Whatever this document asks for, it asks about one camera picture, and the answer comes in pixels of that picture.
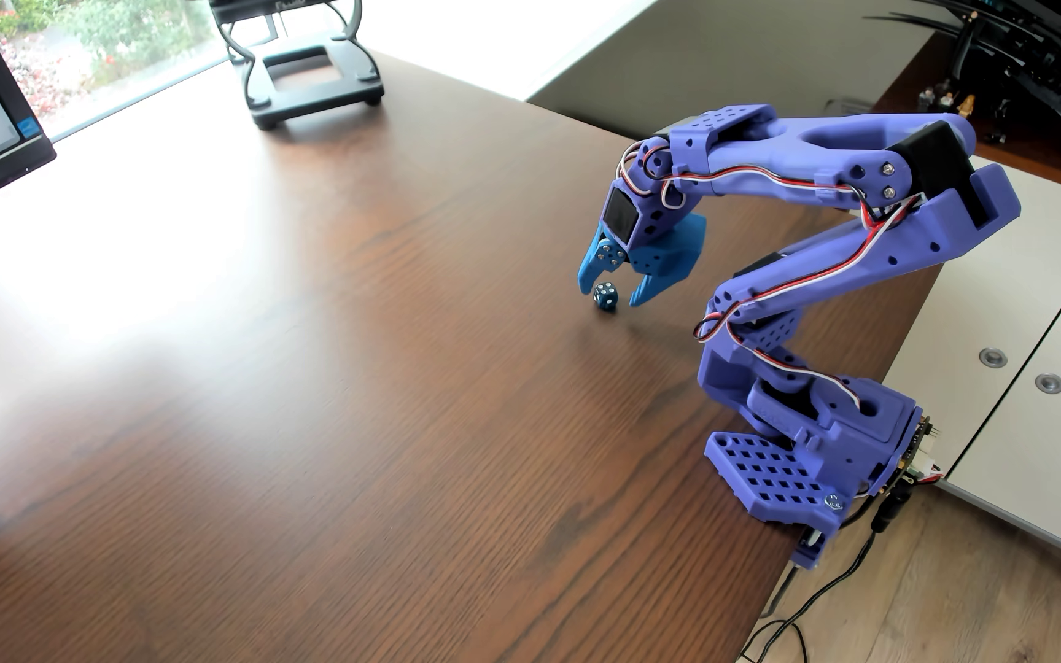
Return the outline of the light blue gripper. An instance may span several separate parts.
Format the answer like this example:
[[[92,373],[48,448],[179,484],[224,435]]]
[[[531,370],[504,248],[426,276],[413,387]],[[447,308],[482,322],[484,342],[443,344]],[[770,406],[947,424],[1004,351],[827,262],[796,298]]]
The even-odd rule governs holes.
[[[688,279],[705,247],[706,225],[705,216],[688,214],[664,235],[629,252],[605,225],[599,225],[580,262],[578,284],[581,294],[592,294],[601,274],[619,269],[628,258],[633,269],[642,275],[629,304],[638,307],[648,302],[667,287]]]

